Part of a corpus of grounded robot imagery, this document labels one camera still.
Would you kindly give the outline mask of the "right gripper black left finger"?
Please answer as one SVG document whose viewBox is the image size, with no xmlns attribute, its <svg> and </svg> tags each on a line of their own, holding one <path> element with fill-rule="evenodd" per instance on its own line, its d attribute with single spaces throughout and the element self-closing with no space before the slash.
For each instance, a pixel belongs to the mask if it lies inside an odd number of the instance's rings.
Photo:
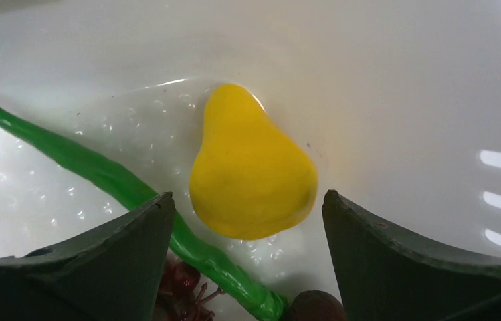
<svg viewBox="0 0 501 321">
<path fill-rule="evenodd" d="M 0 258 L 0 320 L 150 320 L 175 212 L 166 192 L 63 242 Z"/>
</svg>

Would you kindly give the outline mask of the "white plastic basket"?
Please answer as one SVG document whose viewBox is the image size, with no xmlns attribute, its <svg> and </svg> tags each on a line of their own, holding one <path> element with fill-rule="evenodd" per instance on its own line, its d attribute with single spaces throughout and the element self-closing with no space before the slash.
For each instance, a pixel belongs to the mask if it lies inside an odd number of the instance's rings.
<svg viewBox="0 0 501 321">
<path fill-rule="evenodd" d="M 191 206 L 203 109 L 228 82 L 320 175 L 309 218 L 259 241 Z M 0 1 L 0 107 L 170 192 L 194 234 L 289 300 L 342 300 L 329 190 L 501 257 L 501 1 Z"/>
</svg>

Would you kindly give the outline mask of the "yellow pear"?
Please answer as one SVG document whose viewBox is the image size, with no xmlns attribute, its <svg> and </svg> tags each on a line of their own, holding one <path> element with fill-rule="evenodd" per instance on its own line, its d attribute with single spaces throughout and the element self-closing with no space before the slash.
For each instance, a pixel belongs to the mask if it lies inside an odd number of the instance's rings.
<svg viewBox="0 0 501 321">
<path fill-rule="evenodd" d="M 237 84 L 212 91 L 189 179 L 193 210 L 212 231 L 257 240 L 300 224 L 318 194 L 312 159 Z"/>
</svg>

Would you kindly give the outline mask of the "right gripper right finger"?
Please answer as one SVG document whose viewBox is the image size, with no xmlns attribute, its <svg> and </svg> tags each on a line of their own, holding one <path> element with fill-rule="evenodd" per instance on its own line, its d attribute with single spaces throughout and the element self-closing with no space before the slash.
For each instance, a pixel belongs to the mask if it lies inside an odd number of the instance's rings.
<svg viewBox="0 0 501 321">
<path fill-rule="evenodd" d="M 501 320 L 501 257 L 424 237 L 335 190 L 322 218 L 350 320 Z"/>
</svg>

